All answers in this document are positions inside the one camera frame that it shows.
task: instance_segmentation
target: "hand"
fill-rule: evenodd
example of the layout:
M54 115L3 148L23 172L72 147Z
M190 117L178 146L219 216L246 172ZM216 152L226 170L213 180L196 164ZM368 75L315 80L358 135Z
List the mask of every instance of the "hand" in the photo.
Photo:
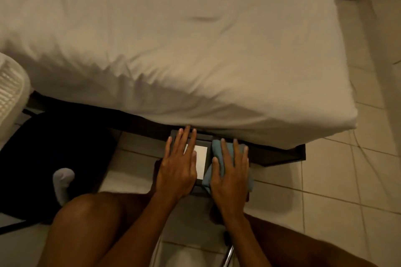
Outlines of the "hand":
M223 178L220 177L220 165L217 157L214 157L210 186L214 202L223 216L224 223L229 226L231 223L241 221L244 218L244 206L248 194L248 146L244 148L244 153L241 154L238 140L234 140L235 167L224 139L221 139L221 150L225 174Z
M171 136L168 138L156 180L156 193L175 202L191 192L197 179L197 152L194 151L197 139L196 129L192 130L190 143L184 153L189 130L190 127L186 126L184 131L182 128L178 131L171 154L172 138Z

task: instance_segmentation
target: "thigh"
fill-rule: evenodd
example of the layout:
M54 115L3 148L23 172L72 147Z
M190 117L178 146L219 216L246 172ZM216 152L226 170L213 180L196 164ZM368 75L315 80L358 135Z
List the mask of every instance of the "thigh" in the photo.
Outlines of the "thigh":
M110 193L84 194L56 215L39 267L93 267L126 227L123 205Z

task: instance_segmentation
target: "finger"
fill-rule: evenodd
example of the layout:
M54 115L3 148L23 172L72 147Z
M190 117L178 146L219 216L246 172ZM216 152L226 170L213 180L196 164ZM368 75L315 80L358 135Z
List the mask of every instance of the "finger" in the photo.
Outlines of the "finger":
M243 170L248 173L249 170L249 158L248 158L248 152L249 152L249 147L245 146L244 148L244 154L242 155L242 161L241 161L241 165Z
M239 152L239 145L237 139L234 139L233 147L234 147L234 166L241 167L242 154Z
M224 168L226 172L232 171L234 168L233 161L231 160L231 156L227 148L227 143L224 138L221 139L221 151L223 153Z
M220 177L220 164L218 163L217 157L213 157L212 159L212 177L211 184L218 184L221 182Z
M182 134L183 134L183 128L180 128L180 129L178 130L176 139L175 139L175 141L174 141L173 153L177 152L177 150L178 150L178 145L180 144L180 140L181 140Z
M190 168L190 174L192 177L197 178L198 173L197 173L197 152L193 151L191 155L191 168Z
M190 130L190 127L186 126L183 136L180 139L180 144L178 145L178 150L177 150L178 153L184 153L185 145L187 144L187 140L188 140L189 130Z
M197 142L197 130L192 129L191 140L189 141L188 148L185 151L185 155L190 155L194 151L195 144Z
M167 138L166 147L164 148L164 157L163 157L163 159L166 159L166 158L168 158L170 156L171 140L172 140L172 138L171 138L171 136L169 136Z

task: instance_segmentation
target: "left hand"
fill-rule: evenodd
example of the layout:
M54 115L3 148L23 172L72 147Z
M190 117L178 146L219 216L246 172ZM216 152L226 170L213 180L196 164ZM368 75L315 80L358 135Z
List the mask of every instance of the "left hand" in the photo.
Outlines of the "left hand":
M189 130L190 127L186 126L185 130L181 128L178 131L171 154L172 138L171 136L168 138L156 180L156 193L167 196L176 202L191 192L197 179L197 153L194 151L197 138L196 129L192 130L190 143L184 153Z

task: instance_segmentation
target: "bed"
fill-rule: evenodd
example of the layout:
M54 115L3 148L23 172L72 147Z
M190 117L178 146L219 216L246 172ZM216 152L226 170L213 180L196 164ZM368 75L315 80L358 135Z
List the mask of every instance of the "bed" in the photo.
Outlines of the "bed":
M45 96L282 149L356 126L334 0L0 7L0 52Z

